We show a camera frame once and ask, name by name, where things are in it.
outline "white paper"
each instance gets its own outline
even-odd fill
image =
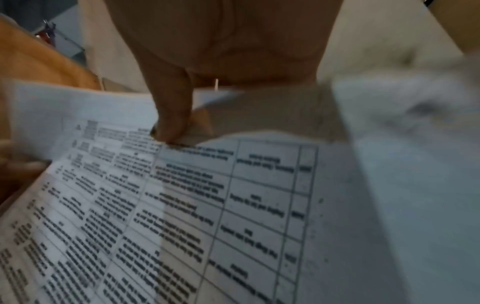
[[[470,303],[479,295],[478,259],[469,256],[479,252],[470,243],[478,168],[465,179],[429,154],[432,143],[366,136],[346,103],[361,138],[353,143],[270,132],[177,149],[149,137],[148,96],[39,85],[16,96],[22,150],[56,161],[0,221],[4,302]],[[417,175],[430,180],[408,183]]]

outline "paper sheet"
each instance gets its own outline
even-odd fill
[[[407,303],[439,298],[435,285],[476,297],[428,219],[443,208],[465,221],[456,210],[478,193],[478,171],[456,187],[457,207],[428,204],[435,190],[403,189],[403,170],[451,168],[422,149],[409,167],[403,135],[359,132],[352,144],[257,132],[169,147],[149,137],[148,96],[39,85],[16,96],[22,150],[56,161],[0,221],[3,302]],[[463,172],[451,171],[448,183]],[[411,249],[422,242],[435,252]]]

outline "paper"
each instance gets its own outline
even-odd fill
[[[149,137],[148,96],[20,85],[14,135],[55,162],[0,220],[2,301],[408,303],[438,299],[441,285],[470,302],[477,289],[451,282],[475,285],[450,262],[461,253],[446,254],[458,246],[428,221],[448,210],[446,227],[475,248],[458,224],[476,222],[459,215],[477,197],[478,171],[455,185],[462,196],[449,192],[438,173],[454,184],[460,166],[428,149],[399,153],[418,144],[348,119],[356,106],[342,92],[352,143],[256,132],[169,147]],[[402,186],[416,175],[432,184]],[[439,185],[456,207],[430,203]]]

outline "hand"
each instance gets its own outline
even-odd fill
[[[343,0],[105,0],[153,95],[153,136],[187,128],[198,87],[314,83]]]
[[[44,162],[14,160],[12,156],[12,142],[0,140],[0,203],[48,167]]]

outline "printed form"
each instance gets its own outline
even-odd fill
[[[169,146],[149,119],[36,106],[62,157],[1,219],[3,303],[296,302],[317,145]]]

